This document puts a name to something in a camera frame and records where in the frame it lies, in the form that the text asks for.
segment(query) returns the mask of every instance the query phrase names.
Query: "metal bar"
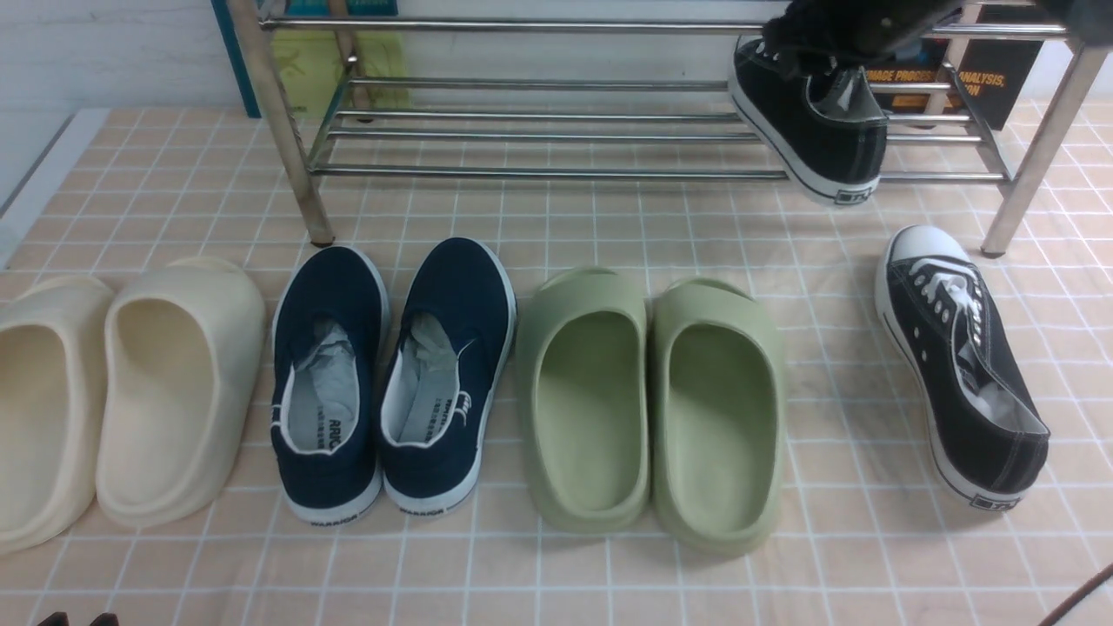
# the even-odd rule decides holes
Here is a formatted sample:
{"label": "metal bar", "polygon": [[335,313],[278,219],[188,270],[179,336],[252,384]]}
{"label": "metal bar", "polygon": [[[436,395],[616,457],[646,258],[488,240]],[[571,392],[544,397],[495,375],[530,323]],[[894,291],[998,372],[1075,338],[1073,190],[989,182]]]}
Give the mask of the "metal bar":
{"label": "metal bar", "polygon": [[[958,19],[959,23],[977,23],[978,18],[982,17],[982,6],[981,4],[966,4],[963,7],[963,14]],[[955,67],[963,67],[963,59],[966,58],[966,48],[969,47],[969,39],[956,39],[947,45],[946,60]],[[939,82],[949,79],[947,70],[939,68],[935,72],[935,79]],[[937,115],[946,110],[949,98],[946,94],[932,94],[927,100],[927,107],[924,108],[924,113],[928,115]]]}
{"label": "metal bar", "polygon": [[997,136],[993,133],[993,128],[989,128],[989,121],[982,115],[982,109],[978,107],[978,104],[974,101],[974,96],[971,95],[969,89],[966,88],[966,84],[964,84],[962,78],[959,78],[958,70],[955,66],[951,65],[951,61],[943,61],[940,71],[945,71],[955,84],[955,90],[958,91],[958,97],[962,99],[966,110],[969,111],[971,117],[974,118],[974,124],[968,126],[966,131],[971,136],[979,137],[982,139],[977,147],[977,154],[982,157],[982,163],[985,164],[986,169],[989,172],[999,172],[1006,176],[1007,180],[1012,180],[1013,168],[1005,159],[1001,144],[997,141]]}
{"label": "metal bar", "polygon": [[[491,110],[433,110],[433,109],[341,109],[336,117],[359,119],[444,119],[460,121],[519,121],[519,123],[609,123],[609,124],[741,124],[733,113],[703,114],[592,114],[550,111],[491,111]],[[905,126],[947,125],[965,126],[972,119],[965,114],[889,116],[889,124]]]}
{"label": "metal bar", "polygon": [[286,177],[289,178],[289,186],[297,199],[305,228],[309,232],[309,241],[318,246],[329,245],[335,239],[333,228],[321,203],[317,187],[309,175],[297,121],[294,120],[289,100],[286,99],[286,90],[282,86],[282,76],[278,74],[268,37],[259,28],[255,0],[227,0],[227,2],[244,52],[247,74],[252,78],[252,86],[259,101],[259,109],[270,127],[278,157],[286,169]]}
{"label": "metal bar", "polygon": [[[317,167],[315,176],[410,176],[422,178],[489,178],[526,180],[659,180],[699,183],[716,180],[787,180],[780,170],[684,170],[684,169],[563,169],[511,167],[414,167],[408,165],[346,165]],[[887,183],[999,184],[1001,174],[985,172],[896,172],[883,173]]]}
{"label": "metal bar", "polygon": [[[486,78],[353,78],[352,85],[377,85],[395,89],[514,89],[532,91],[683,91],[725,92],[726,80],[530,80]],[[870,85],[875,94],[949,91],[946,82]]]}
{"label": "metal bar", "polygon": [[[585,135],[575,133],[496,133],[421,130],[417,128],[337,128],[328,131],[331,139],[383,139],[395,141],[496,141],[541,144],[759,144],[752,133],[716,135]],[[966,135],[900,135],[890,134],[890,144],[906,146],[973,146],[979,137]]]}
{"label": "metal bar", "polygon": [[1005,254],[1109,52],[1104,48],[1080,46],[1078,52],[1071,59],[1016,177],[1002,186],[1005,200],[1001,203],[985,242],[982,243],[982,253],[986,256],[996,258]]}
{"label": "metal bar", "polygon": [[[558,35],[728,35],[759,36],[765,22],[756,21],[607,21],[519,20],[470,18],[270,18],[267,30],[367,30],[395,32],[529,32]],[[952,25],[924,35],[935,39],[978,38],[1013,40],[1066,39],[1066,28],[1055,25]]]}
{"label": "metal bar", "polygon": [[[347,0],[328,0],[328,14],[334,18],[347,18]],[[363,61],[359,59],[359,46],[352,31],[337,30],[336,49],[341,55],[341,67],[352,67],[352,76],[364,76]],[[371,108],[371,91],[367,87],[352,90],[352,104],[358,108]]]}

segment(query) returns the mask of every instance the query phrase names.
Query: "cable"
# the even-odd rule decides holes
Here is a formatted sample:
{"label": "cable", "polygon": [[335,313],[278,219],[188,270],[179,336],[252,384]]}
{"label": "cable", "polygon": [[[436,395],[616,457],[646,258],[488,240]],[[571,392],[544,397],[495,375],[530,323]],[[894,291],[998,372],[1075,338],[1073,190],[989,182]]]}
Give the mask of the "cable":
{"label": "cable", "polygon": [[1074,607],[1078,606],[1078,603],[1086,599],[1086,596],[1094,593],[1097,587],[1105,584],[1106,580],[1113,578],[1113,563],[1105,566],[1105,569],[1099,571],[1093,578],[1086,580],[1076,591],[1070,595],[1062,604],[1055,607],[1055,610],[1051,612],[1047,617],[1044,617],[1040,626],[1055,626],[1061,619],[1066,617],[1066,614],[1071,613]]}

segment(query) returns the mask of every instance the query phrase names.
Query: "white rubber sole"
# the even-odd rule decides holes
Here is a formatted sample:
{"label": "white rubber sole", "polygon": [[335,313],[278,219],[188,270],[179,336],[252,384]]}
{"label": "white rubber sole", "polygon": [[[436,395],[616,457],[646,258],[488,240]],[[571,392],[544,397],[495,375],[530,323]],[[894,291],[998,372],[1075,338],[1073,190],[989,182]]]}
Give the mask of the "white rubber sole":
{"label": "white rubber sole", "polygon": [[[386,283],[383,282],[382,274],[378,273],[378,268],[375,264],[367,257],[363,252],[348,247],[352,252],[359,255],[359,258],[371,271],[372,276],[375,278],[375,286],[378,287],[378,301],[381,304],[381,320],[378,329],[378,345],[375,346],[375,361],[372,363],[374,366],[380,361],[383,360],[383,351],[386,350],[386,338],[391,333],[391,297],[386,292]],[[286,303],[286,295],[289,293],[289,287],[294,284],[290,280],[289,284],[282,292],[282,297],[278,299],[278,307],[275,309],[274,319],[270,321],[270,346],[274,348],[275,334],[278,331],[278,314],[282,312],[283,305]],[[289,493],[286,492],[286,486],[283,486],[283,496],[286,498],[286,503],[289,505],[289,509],[294,511],[294,515],[309,524],[311,526],[317,527],[333,527],[343,526],[358,520],[363,516],[367,515],[371,510],[371,505],[375,502],[375,498],[378,492],[383,489],[383,468],[375,463],[375,472],[371,477],[371,482],[355,499],[349,500],[337,507],[331,509],[313,509],[308,507],[303,507],[296,503],[289,498]]]}
{"label": "white rubber sole", "polygon": [[735,69],[733,55],[731,55],[730,71],[727,72],[727,84],[729,86],[730,100],[733,102],[735,110],[739,117],[757,133],[758,137],[761,138],[761,143],[780,156],[780,160],[785,164],[785,170],[789,178],[812,202],[835,207],[854,206],[868,200],[874,195],[874,192],[877,190],[880,176],[868,183],[848,185],[824,178],[805,165],[804,160],[797,156],[796,150],[792,149],[781,134],[777,131],[776,127],[761,115],[761,111],[754,105],[754,101],[742,91],[742,87],[738,82],[738,74]]}
{"label": "white rubber sole", "polygon": [[502,369],[506,364],[506,359],[510,358],[510,348],[514,344],[514,331],[518,329],[518,300],[514,296],[514,287],[510,284],[510,276],[506,275],[506,270],[503,268],[499,256],[486,244],[475,239],[469,241],[479,244],[491,256],[491,261],[494,262],[494,266],[499,270],[499,275],[502,277],[502,286],[506,291],[506,321],[509,324],[506,340],[502,344],[499,366],[495,368],[494,379],[491,381],[491,391],[487,392],[486,402],[483,404],[483,413],[480,415],[480,437],[475,443],[475,461],[460,485],[456,485],[444,493],[429,498],[412,498],[400,493],[397,489],[391,486],[388,479],[383,480],[386,495],[397,505],[402,512],[417,517],[429,518],[447,515],[453,509],[460,507],[460,505],[463,505],[475,489],[475,485],[480,480],[480,466],[483,461],[483,441],[486,438],[487,418],[491,415],[491,409],[494,407],[494,393],[499,388],[499,380],[502,378]]}
{"label": "white rubber sole", "polygon": [[908,345],[904,334],[899,331],[900,326],[897,324],[896,314],[893,312],[893,301],[889,297],[889,283],[886,280],[886,268],[893,255],[893,244],[896,239],[897,236],[894,236],[889,241],[885,254],[881,255],[881,261],[877,265],[877,273],[874,277],[874,305],[877,309],[877,316],[881,322],[881,326],[888,331],[893,344],[896,345],[900,354],[904,354],[913,373],[916,374],[916,382],[919,384],[920,394],[924,397],[924,412],[927,418],[927,441],[928,448],[932,451],[932,459],[935,462],[935,469],[943,483],[949,488],[949,491],[971,507],[988,511],[1007,511],[1024,498],[1026,491],[1020,493],[996,493],[982,489],[958,472],[958,469],[951,462],[943,449],[939,430],[935,423],[935,413],[928,400],[927,387],[924,384],[923,376],[919,375],[919,368],[916,366],[912,346]]}

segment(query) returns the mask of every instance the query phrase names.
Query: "cream slide sandal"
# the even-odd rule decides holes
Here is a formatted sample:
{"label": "cream slide sandal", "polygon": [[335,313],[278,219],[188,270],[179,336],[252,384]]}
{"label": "cream slide sandal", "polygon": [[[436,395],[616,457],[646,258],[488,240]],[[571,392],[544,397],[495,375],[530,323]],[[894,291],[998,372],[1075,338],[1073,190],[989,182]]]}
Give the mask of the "cream slide sandal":
{"label": "cream slide sandal", "polygon": [[185,258],[108,311],[108,401],[97,499],[147,527],[211,501],[232,471],[263,352],[263,296],[239,267]]}
{"label": "cream slide sandal", "polygon": [[97,278],[66,276],[0,311],[0,555],[66,530],[92,501],[111,301]]}

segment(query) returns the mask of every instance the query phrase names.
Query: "slipper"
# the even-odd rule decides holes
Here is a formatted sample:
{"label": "slipper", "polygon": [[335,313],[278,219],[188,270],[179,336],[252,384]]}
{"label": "slipper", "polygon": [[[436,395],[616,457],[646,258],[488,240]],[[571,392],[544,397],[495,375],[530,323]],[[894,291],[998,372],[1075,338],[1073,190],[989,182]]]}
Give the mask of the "slipper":
{"label": "slipper", "polygon": [[719,281],[671,286],[653,316],[653,500],[693,548],[741,555],[776,525],[785,348],[761,306]]}
{"label": "slipper", "polygon": [[66,276],[0,311],[0,555],[58,535],[92,501],[111,301],[97,278]]}
{"label": "slipper", "polygon": [[541,286],[518,330],[525,477],[546,524],[609,532],[649,499],[646,304],[610,270]]}
{"label": "slipper", "polygon": [[97,460],[109,518],[156,526],[217,496],[239,449],[265,317],[255,284],[219,258],[177,261],[120,292],[105,322]]}

